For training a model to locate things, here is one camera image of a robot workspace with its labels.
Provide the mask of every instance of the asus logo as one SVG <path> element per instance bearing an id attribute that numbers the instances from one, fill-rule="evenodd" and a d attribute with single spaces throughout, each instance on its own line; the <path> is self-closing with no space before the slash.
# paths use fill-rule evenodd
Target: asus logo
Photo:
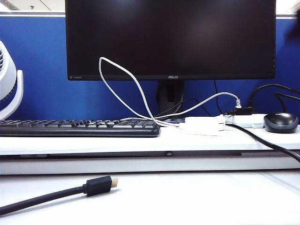
<path id="1" fill-rule="evenodd" d="M 178 76 L 168 76 L 168 79 L 178 79 Z"/>

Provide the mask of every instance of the fan grille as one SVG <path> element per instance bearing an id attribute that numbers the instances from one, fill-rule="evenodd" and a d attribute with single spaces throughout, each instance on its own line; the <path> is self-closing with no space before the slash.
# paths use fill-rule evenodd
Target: fan grille
<path id="1" fill-rule="evenodd" d="M 2 71 L 3 66 L 4 66 L 3 51 L 2 49 L 0 49 L 0 72 Z"/>

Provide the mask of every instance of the white fan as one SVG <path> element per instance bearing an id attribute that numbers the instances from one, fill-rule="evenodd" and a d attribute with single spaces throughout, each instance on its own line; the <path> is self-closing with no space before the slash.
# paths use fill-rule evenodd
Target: white fan
<path id="1" fill-rule="evenodd" d="M 16 70 L 6 47 L 0 41 L 0 100 L 7 97 L 15 85 L 17 85 L 15 97 L 0 111 L 0 120 L 10 116 L 18 108 L 23 98 L 23 71 Z"/>

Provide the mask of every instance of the monitor stand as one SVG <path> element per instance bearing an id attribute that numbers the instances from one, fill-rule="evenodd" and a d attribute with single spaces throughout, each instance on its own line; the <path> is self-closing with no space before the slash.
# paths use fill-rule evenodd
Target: monitor stand
<path id="1" fill-rule="evenodd" d="M 163 113 L 183 101 L 183 95 L 184 81 L 158 81 L 156 100 L 159 105 L 159 112 Z M 178 113 L 180 110 L 181 105 L 164 113 L 164 115 Z"/>

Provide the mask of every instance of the ceiling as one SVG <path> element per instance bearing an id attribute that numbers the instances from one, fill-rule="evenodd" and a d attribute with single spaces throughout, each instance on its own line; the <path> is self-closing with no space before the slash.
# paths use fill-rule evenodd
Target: ceiling
<path id="1" fill-rule="evenodd" d="M 65 0 L 0 0 L 0 3 L 10 10 L 65 10 Z M 277 14 L 292 14 L 298 9 L 300 0 L 277 0 Z"/>

